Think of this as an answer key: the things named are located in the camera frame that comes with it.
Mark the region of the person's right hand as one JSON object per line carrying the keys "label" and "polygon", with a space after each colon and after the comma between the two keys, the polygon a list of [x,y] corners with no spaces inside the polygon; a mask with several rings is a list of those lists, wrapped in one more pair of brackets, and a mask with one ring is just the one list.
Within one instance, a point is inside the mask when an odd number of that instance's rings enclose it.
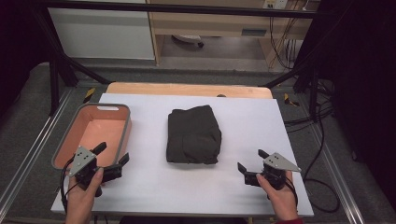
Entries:
{"label": "person's right hand", "polygon": [[262,175],[256,175],[261,188],[267,193],[276,219],[281,222],[292,221],[299,218],[294,194],[285,186],[283,189],[274,189]]}

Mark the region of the aluminium rail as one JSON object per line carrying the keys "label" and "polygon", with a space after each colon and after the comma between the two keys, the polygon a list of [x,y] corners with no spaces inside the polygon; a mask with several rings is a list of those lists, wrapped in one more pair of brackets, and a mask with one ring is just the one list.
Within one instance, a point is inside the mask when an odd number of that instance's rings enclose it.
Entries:
{"label": "aluminium rail", "polygon": [[73,88],[66,88],[54,111],[47,113],[43,99],[27,97],[0,120],[0,222],[14,203],[52,130],[68,103]]}
{"label": "aluminium rail", "polygon": [[349,223],[364,224],[364,218],[354,200],[352,192],[349,189],[347,182],[344,179],[344,176],[342,175],[341,170],[338,167],[335,159],[333,158],[330,148],[325,142],[324,132],[321,130],[318,124],[314,124],[312,127],[312,133],[314,134],[319,149],[321,150],[321,158],[325,163],[326,169],[328,170],[330,179],[340,200],[340,203],[344,208]]}

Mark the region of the chair base with caster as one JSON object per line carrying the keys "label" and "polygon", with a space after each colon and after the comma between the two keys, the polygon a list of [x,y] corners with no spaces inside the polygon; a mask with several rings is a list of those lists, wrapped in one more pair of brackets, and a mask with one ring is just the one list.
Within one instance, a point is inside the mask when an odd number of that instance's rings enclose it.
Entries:
{"label": "chair base with caster", "polygon": [[205,45],[198,35],[173,35],[173,38],[185,43],[196,44],[199,48]]}

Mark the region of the black metal frame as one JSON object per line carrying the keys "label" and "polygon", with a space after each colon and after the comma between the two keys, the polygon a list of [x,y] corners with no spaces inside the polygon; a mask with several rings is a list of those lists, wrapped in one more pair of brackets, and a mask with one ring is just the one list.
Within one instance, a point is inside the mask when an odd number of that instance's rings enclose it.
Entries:
{"label": "black metal frame", "polygon": [[51,84],[51,111],[53,114],[59,103],[58,75],[64,79],[67,86],[76,86],[78,79],[72,70],[76,68],[88,77],[101,84],[110,84],[111,81],[97,75],[90,69],[70,58],[63,50],[57,39],[57,34],[52,31],[49,23],[45,20],[43,12],[48,8],[88,9],[108,11],[132,11],[154,13],[181,13],[181,14],[208,14],[221,16],[245,16],[245,17],[268,17],[268,18],[293,18],[293,19],[317,19],[328,16],[328,13],[320,11],[302,11],[286,9],[253,9],[246,7],[210,7],[192,5],[170,4],[146,4],[146,3],[120,3],[120,2],[97,2],[97,1],[68,1],[68,0],[33,0],[30,11],[36,22],[37,29],[41,31],[47,41],[47,53],[50,64]]}

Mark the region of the dark grey pants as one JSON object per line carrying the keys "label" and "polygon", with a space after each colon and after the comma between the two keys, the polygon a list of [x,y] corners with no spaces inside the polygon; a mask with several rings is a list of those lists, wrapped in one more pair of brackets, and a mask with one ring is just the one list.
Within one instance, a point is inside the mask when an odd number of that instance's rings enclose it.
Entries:
{"label": "dark grey pants", "polygon": [[221,140],[221,130],[210,105],[174,109],[168,115],[168,162],[216,164]]}

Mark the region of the yellow and black tape strip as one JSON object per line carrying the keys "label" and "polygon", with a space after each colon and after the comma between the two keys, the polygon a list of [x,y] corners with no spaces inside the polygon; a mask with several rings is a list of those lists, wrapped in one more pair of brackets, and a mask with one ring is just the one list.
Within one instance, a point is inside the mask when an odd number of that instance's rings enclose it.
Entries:
{"label": "yellow and black tape strip", "polygon": [[92,98],[94,92],[95,92],[95,88],[90,88],[90,89],[87,91],[87,93],[86,93],[86,95],[85,95],[85,97],[84,97],[84,100],[83,100],[83,104],[86,104],[86,103],[88,103],[88,102],[91,100],[91,98]]}
{"label": "yellow and black tape strip", "polygon": [[298,102],[292,101],[287,93],[284,93],[284,103],[285,105],[300,106]]}

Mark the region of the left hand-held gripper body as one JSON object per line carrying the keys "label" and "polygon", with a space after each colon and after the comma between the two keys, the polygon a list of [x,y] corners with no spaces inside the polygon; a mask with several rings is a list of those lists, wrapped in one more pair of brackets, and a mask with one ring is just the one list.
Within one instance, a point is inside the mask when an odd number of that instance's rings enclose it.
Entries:
{"label": "left hand-held gripper body", "polygon": [[119,164],[117,153],[105,149],[99,155],[95,155],[91,149],[79,146],[68,175],[77,180],[79,187],[86,189],[100,167],[104,169],[103,183],[122,176],[123,166]]}

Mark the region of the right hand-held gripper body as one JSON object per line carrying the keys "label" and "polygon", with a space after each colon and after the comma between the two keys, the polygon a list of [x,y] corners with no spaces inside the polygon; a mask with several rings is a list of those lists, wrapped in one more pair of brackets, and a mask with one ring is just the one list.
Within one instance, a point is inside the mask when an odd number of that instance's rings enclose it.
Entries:
{"label": "right hand-held gripper body", "polygon": [[279,153],[269,154],[263,159],[263,168],[260,172],[269,184],[276,190],[281,190],[286,185],[286,172],[301,172],[302,169],[296,164],[284,158]]}

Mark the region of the white power strip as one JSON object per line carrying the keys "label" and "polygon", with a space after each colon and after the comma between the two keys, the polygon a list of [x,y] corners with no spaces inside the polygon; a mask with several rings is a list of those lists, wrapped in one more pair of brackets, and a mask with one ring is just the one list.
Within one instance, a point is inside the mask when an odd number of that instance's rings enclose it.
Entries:
{"label": "white power strip", "polygon": [[284,9],[288,3],[288,0],[264,0],[264,8],[272,9]]}

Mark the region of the person's left hand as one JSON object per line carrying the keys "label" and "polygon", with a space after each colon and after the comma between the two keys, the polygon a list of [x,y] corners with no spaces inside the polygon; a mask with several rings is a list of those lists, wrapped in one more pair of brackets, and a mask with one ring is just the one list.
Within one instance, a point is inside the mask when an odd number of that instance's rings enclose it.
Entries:
{"label": "person's left hand", "polygon": [[91,212],[95,193],[102,184],[104,169],[100,167],[94,174],[89,186],[82,189],[78,186],[78,182],[74,177],[69,178],[68,196],[67,196],[67,212],[88,211]]}

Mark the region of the white cabinet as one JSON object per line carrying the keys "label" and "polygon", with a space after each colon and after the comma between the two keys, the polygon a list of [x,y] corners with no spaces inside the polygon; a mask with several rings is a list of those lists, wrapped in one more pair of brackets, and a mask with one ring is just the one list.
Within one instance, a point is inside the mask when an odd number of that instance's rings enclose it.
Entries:
{"label": "white cabinet", "polygon": [[154,59],[145,12],[50,8],[49,14],[70,57]]}

